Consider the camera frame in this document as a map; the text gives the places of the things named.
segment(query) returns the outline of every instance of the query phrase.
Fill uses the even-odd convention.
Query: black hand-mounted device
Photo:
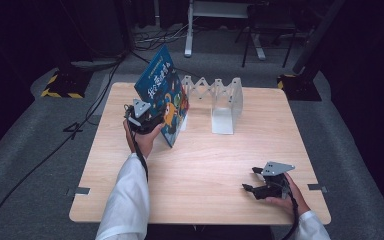
[[[252,192],[256,199],[265,199],[266,197],[278,197],[286,199],[287,196],[291,198],[292,208],[294,212],[294,224],[291,230],[282,239],[288,239],[295,232],[298,226],[298,204],[292,195],[291,188],[289,187],[288,179],[285,172],[295,169],[293,165],[287,165],[277,162],[267,162],[264,168],[252,168],[252,171],[257,177],[266,183],[266,185],[254,188],[251,185],[242,184],[247,192]]]
[[[150,113],[151,104],[138,99],[133,99],[133,105],[125,105],[124,108],[126,110],[124,117],[127,119],[127,125],[136,150],[136,155],[139,157],[146,172],[146,179],[148,179],[148,166],[135,140],[135,135],[136,133],[142,135],[148,134],[152,132],[158,124],[164,121],[164,105],[161,106],[155,115],[151,115]]]

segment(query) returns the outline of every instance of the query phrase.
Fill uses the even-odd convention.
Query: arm
[[[299,190],[295,182],[292,180],[289,174],[285,173],[285,176],[288,179],[292,194],[298,203],[298,215],[300,217],[299,225],[295,232],[295,239],[330,239],[325,227],[320,222],[317,215],[313,211],[311,211],[310,207],[308,207],[307,203],[304,200],[304,197],[302,196],[301,191]],[[286,199],[267,197],[266,202],[282,207],[283,209],[285,209],[286,212],[293,215],[292,201],[289,196]]]
[[[116,184],[108,197],[96,239],[144,239],[149,219],[149,190],[145,169],[133,145],[127,121],[126,139],[132,154],[123,164]],[[135,140],[144,156],[151,153],[153,141],[162,125],[147,135],[136,135]]]

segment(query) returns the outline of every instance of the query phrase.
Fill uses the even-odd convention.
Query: black stand base
[[[76,71],[75,74],[56,71],[42,92],[42,97],[84,98],[93,72]]]
[[[277,86],[289,101],[321,101],[319,92],[312,81],[303,81],[299,75],[280,75]]]

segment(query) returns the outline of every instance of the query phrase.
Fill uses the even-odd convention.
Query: light wood tabletop
[[[109,94],[70,218],[99,222],[119,169],[130,154],[123,128],[124,105],[138,98],[132,83],[115,83]],[[256,200],[242,184],[261,186],[252,167],[268,161],[295,166],[289,172],[322,223],[331,220],[317,179],[282,90],[243,88],[243,111],[233,135],[211,132],[211,98],[190,98],[186,130],[173,148],[157,137],[147,159],[150,223],[291,224],[282,209]]]

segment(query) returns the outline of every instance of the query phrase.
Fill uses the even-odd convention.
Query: children's picture book
[[[167,46],[163,45],[135,84],[142,101],[151,104],[150,114],[164,111],[161,133],[173,147],[189,109],[188,97],[182,86]]]

